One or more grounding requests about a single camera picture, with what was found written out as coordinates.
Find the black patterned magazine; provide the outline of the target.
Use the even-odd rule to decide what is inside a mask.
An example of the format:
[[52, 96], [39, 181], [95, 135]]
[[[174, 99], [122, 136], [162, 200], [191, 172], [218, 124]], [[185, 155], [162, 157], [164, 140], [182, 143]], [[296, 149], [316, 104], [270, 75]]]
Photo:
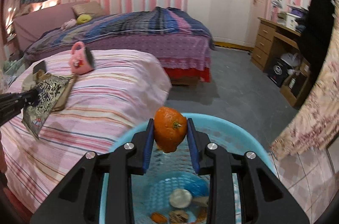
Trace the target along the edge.
[[36, 140], [39, 139], [39, 132], [43, 124], [68, 85], [70, 78], [71, 76], [56, 76], [51, 74], [49, 78], [39, 82], [33, 88], [39, 91], [39, 103], [37, 105], [29, 105], [23, 109], [22, 123]]

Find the orange peel piece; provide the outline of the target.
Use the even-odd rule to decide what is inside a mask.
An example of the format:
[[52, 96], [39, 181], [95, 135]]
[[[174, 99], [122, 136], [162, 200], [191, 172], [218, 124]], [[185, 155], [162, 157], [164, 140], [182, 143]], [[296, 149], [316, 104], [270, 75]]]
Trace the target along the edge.
[[167, 224], [168, 223], [167, 217], [157, 212], [151, 214], [151, 220], [156, 224]]

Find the small orange fruit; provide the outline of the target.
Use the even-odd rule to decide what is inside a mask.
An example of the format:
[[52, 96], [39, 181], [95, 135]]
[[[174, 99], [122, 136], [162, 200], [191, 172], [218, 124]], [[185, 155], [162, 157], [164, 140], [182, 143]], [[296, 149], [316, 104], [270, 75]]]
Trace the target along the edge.
[[179, 111], [163, 106], [153, 122], [157, 146], [165, 153], [175, 152], [187, 134], [187, 119]]

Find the beige folded cloth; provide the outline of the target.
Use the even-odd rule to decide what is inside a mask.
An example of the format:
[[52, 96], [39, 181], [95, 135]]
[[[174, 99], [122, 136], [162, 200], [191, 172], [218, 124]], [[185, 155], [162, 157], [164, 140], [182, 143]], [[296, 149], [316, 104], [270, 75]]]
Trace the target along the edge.
[[22, 91], [29, 91], [33, 89], [39, 82], [49, 78], [51, 74], [46, 73], [43, 70], [39, 70], [34, 74], [29, 74], [22, 82]]

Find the black wallet case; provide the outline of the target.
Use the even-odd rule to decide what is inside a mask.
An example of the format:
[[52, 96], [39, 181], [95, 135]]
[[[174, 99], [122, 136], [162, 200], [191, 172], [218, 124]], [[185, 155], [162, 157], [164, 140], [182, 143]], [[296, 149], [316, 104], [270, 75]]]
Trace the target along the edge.
[[47, 72], [47, 66], [45, 61], [41, 61], [38, 64], [36, 64], [33, 68], [33, 74], [38, 73], [39, 71], [42, 71], [44, 74]]

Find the brown phone case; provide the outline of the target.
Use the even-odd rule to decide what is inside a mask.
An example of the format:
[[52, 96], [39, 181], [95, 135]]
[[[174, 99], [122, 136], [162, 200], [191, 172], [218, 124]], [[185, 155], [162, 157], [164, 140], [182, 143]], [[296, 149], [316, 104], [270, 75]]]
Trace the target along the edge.
[[62, 111], [66, 104], [67, 104], [67, 100], [68, 97], [71, 93], [71, 90], [75, 84], [75, 82], [78, 79], [78, 75], [73, 74], [68, 82], [68, 85], [65, 87], [65, 90], [63, 91], [62, 95], [60, 96], [60, 98], [58, 99], [57, 103], [55, 104], [55, 106], [52, 108], [51, 112], [59, 112]]

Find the mauve headboard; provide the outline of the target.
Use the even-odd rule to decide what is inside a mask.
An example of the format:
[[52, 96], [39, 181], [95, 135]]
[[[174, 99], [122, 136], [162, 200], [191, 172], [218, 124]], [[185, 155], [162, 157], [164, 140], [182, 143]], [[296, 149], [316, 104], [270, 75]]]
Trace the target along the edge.
[[13, 23], [20, 50], [25, 51], [43, 33], [59, 28], [64, 22], [75, 18], [72, 6], [84, 3], [86, 1], [58, 4], [16, 17]]

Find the pink piggy bank toy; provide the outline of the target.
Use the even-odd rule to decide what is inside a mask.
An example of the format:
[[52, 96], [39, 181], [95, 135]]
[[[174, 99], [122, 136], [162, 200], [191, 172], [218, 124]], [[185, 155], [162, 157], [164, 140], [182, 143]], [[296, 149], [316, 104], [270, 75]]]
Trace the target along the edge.
[[68, 62], [71, 72], [80, 76], [95, 69], [94, 56], [91, 50], [81, 41], [71, 48], [71, 57]]

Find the floral curtain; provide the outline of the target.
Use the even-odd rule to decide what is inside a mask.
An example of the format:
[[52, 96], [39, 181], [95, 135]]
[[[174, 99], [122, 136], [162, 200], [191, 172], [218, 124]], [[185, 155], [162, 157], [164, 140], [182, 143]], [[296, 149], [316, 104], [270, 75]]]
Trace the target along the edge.
[[325, 149], [338, 136], [338, 0], [335, 6], [332, 37], [319, 77], [292, 122], [270, 146], [278, 160], [311, 148]]

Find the pink plush toy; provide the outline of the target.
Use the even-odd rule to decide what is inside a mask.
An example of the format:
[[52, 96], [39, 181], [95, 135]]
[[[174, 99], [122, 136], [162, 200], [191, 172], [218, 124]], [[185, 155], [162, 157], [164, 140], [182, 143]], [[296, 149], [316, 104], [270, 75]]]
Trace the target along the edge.
[[72, 28], [76, 25], [77, 25], [77, 20], [76, 19], [70, 19], [70, 20], [66, 21], [65, 23], [63, 23], [60, 29], [62, 31], [64, 31], [64, 30]]

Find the yellow plush toy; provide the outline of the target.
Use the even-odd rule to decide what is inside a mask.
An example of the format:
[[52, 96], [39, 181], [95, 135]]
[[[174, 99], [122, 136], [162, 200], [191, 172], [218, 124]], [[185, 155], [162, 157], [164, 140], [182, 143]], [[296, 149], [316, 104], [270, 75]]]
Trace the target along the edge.
[[81, 14], [77, 17], [76, 23], [77, 24], [84, 24], [92, 20], [91, 15], [89, 14]]

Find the pink striped bed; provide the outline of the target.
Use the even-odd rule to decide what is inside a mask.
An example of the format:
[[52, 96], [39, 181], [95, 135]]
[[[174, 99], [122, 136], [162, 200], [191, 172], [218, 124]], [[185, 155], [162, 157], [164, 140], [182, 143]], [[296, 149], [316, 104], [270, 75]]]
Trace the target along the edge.
[[94, 71], [80, 76], [65, 108], [34, 138], [17, 116], [1, 127], [7, 186], [31, 212], [87, 151], [106, 153], [163, 106], [171, 82], [160, 62], [136, 50], [95, 50]]

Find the brown pillow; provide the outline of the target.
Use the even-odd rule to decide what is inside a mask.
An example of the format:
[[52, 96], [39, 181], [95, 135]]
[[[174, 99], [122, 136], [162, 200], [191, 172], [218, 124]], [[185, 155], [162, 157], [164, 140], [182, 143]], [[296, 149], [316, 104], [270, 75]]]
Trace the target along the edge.
[[79, 17], [83, 14], [90, 15], [92, 18], [98, 18], [106, 15], [105, 10], [97, 1], [76, 4], [72, 6], [72, 9], [76, 17]]

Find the wooden desk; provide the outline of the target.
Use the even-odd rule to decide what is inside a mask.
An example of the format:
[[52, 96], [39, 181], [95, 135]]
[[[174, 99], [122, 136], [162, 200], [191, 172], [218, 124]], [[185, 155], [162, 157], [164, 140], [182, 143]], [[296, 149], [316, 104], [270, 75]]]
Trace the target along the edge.
[[296, 42], [300, 33], [264, 18], [259, 21], [251, 62], [280, 88], [293, 108], [299, 108], [310, 85], [310, 64]]

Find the purple blanket bed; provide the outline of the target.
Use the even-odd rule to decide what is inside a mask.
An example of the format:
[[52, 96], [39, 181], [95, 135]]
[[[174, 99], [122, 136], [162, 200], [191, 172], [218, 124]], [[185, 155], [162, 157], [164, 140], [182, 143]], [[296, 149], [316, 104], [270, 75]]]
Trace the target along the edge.
[[67, 29], [43, 33], [24, 51], [35, 62], [83, 42], [91, 50], [129, 49], [154, 55], [174, 81], [210, 82], [213, 39], [200, 21], [178, 8], [101, 16]]

